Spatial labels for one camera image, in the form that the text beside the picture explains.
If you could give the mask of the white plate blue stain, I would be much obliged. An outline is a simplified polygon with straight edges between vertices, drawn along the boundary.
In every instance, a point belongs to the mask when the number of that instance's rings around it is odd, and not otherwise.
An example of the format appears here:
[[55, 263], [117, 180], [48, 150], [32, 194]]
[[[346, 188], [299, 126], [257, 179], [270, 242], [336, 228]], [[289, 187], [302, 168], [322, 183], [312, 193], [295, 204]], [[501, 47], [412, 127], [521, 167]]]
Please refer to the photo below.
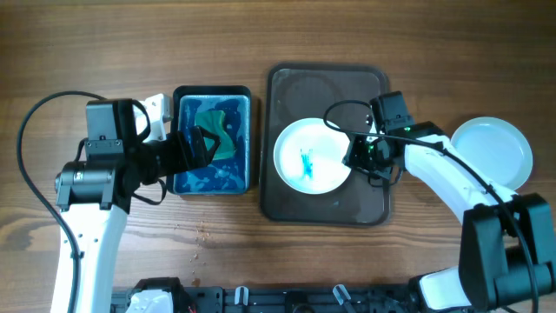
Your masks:
[[275, 169], [293, 190], [309, 195], [328, 193], [351, 174], [343, 163], [349, 144], [346, 134], [332, 130], [320, 118], [295, 121], [275, 141]]

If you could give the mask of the green yellow sponge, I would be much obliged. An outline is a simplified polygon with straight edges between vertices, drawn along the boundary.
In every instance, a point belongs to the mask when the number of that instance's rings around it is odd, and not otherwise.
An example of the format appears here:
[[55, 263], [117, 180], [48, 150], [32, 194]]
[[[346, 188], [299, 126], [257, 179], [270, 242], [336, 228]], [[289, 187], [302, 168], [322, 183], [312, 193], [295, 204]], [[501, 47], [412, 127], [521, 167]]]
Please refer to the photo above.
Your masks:
[[217, 135], [220, 145], [215, 151], [213, 160], [229, 159], [235, 154], [235, 144], [224, 127], [225, 112], [222, 110], [208, 110], [195, 115], [195, 125], [201, 126], [208, 132]]

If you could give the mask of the brown serving tray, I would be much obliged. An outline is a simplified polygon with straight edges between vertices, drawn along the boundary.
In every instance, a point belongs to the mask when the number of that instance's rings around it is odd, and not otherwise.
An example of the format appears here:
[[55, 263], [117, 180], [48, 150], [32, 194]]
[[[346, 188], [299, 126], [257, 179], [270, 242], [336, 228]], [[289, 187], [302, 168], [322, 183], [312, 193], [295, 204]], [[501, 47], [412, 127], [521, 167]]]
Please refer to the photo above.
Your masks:
[[322, 118], [341, 100], [348, 104], [333, 110], [330, 122], [342, 128], [363, 130], [369, 101], [390, 90], [387, 76], [370, 65], [335, 63], [279, 63], [268, 73], [264, 131], [261, 140], [259, 203], [270, 220], [284, 223], [372, 227], [385, 223], [391, 212], [390, 189], [353, 172], [347, 181], [322, 195], [290, 188], [275, 168], [273, 152], [280, 133], [291, 123], [308, 117]]

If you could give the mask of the black tray with blue water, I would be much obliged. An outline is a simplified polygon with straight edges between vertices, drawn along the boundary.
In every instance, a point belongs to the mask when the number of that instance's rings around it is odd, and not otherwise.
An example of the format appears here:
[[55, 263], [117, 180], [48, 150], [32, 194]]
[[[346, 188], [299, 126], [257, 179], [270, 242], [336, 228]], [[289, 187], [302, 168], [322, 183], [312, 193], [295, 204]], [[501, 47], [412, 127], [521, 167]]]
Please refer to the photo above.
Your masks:
[[169, 176], [169, 192], [179, 196], [245, 193], [250, 182], [250, 90], [241, 85], [184, 85], [174, 91], [173, 101], [171, 129], [182, 132], [188, 143], [197, 113], [224, 111], [224, 127], [235, 144], [235, 154], [229, 159], [213, 160], [207, 167]]

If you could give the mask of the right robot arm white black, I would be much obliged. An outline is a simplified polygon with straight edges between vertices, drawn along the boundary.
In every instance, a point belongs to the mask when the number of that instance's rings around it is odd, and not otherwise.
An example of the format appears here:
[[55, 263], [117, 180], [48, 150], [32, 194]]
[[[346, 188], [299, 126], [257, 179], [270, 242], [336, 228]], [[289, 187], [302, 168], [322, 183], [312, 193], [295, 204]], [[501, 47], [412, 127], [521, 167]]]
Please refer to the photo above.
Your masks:
[[460, 219], [457, 266], [420, 276], [424, 310], [489, 311], [555, 291], [552, 211], [538, 194], [518, 195], [458, 153], [431, 122], [379, 134], [352, 131], [347, 166], [375, 176], [398, 167], [425, 183]]

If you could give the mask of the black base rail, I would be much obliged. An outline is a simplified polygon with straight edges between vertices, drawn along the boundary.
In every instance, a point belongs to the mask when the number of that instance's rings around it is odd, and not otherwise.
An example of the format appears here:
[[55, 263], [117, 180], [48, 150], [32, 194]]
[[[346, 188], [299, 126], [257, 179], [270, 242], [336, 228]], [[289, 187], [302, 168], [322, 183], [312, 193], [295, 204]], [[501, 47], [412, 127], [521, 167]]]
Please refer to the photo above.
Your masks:
[[415, 312], [419, 300], [405, 284], [263, 289], [183, 287], [178, 312]]

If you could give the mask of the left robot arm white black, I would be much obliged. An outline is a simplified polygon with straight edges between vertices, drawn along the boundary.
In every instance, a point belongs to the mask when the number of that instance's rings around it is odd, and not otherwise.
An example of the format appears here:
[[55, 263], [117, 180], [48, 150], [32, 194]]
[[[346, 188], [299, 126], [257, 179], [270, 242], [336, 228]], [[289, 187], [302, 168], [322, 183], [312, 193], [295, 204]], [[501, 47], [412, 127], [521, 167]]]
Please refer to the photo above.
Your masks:
[[85, 161], [66, 163], [56, 180], [56, 204], [67, 228], [52, 311], [109, 311], [116, 255], [137, 190], [208, 166], [221, 143], [200, 126], [162, 141], [145, 142], [135, 130], [89, 137]]

